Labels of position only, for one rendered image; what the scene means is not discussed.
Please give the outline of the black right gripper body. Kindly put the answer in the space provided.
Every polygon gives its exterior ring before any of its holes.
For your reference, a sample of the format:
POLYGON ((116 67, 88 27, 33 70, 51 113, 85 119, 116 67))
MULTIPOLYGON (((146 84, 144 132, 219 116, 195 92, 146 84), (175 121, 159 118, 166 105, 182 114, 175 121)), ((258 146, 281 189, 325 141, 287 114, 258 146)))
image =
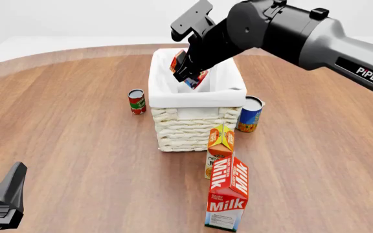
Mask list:
POLYGON ((201 72, 236 55, 236 45, 227 32, 223 20, 209 30, 202 40, 190 42, 186 60, 186 72, 201 72))

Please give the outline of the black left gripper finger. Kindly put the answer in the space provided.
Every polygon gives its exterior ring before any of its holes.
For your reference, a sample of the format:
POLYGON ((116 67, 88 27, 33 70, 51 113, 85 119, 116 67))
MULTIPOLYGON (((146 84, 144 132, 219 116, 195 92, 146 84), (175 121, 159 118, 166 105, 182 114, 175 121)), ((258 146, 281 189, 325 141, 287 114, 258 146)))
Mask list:
POLYGON ((14 209, 23 213, 23 188, 27 167, 16 162, 0 183, 0 214, 14 209))

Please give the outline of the red and blue butter box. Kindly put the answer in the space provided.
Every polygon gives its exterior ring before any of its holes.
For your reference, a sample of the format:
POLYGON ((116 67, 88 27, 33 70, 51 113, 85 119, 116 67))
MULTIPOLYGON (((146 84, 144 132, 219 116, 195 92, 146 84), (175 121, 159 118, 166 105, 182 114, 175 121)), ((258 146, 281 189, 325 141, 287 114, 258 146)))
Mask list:
MULTIPOLYGON (((173 58, 170 70, 172 73, 175 73, 181 68, 182 61, 186 58, 187 53, 184 50, 180 50, 173 58)), ((208 75, 208 71, 201 71, 199 74, 188 77, 183 82, 186 83, 191 89, 195 89, 198 87, 201 82, 205 79, 208 75)))

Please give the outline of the white woven basket with cloth lining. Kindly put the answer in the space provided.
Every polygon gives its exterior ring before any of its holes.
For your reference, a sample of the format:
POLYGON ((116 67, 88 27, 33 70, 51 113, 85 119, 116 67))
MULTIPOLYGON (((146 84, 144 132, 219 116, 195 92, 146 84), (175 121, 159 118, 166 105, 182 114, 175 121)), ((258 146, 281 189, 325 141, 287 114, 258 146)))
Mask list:
POLYGON ((180 49, 159 49, 152 56, 148 102, 163 152, 205 151, 209 131, 220 124, 234 129, 247 89, 233 59, 213 68, 191 89, 179 83, 170 64, 180 49))

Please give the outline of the red tomato soup tin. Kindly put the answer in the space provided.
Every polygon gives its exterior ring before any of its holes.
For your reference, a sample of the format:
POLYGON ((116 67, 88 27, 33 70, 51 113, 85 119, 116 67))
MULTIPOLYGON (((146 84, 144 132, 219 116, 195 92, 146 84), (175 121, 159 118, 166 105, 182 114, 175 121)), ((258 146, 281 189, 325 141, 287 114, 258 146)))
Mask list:
POLYGON ((146 112, 146 101, 142 89, 134 89, 128 93, 131 112, 140 115, 146 112))

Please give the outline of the blue and yellow soup tin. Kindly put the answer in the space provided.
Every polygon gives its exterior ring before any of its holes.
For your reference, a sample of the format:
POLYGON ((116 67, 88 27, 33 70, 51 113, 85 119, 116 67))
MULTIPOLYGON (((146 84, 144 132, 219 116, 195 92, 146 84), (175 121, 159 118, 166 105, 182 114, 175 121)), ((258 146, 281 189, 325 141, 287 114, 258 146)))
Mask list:
POLYGON ((260 119, 265 102, 255 96, 246 96, 245 105, 242 107, 236 129, 246 133, 255 131, 260 119))

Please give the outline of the orange juice carton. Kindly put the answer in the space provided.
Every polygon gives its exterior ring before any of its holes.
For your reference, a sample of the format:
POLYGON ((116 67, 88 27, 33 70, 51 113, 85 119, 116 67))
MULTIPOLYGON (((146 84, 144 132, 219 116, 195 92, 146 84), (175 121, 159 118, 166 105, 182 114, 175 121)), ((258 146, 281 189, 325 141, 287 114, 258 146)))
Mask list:
POLYGON ((205 161, 205 178, 210 179, 212 165, 218 159, 234 155, 234 131, 225 124, 212 128, 209 133, 207 157, 205 161))

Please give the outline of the red and white milk carton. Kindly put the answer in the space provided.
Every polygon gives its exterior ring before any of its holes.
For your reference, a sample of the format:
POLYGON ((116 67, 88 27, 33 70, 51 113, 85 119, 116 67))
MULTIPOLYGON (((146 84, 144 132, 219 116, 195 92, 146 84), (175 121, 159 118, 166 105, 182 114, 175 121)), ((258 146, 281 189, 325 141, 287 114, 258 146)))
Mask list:
POLYGON ((249 168, 230 155, 213 163, 205 226, 236 232, 249 199, 249 168))

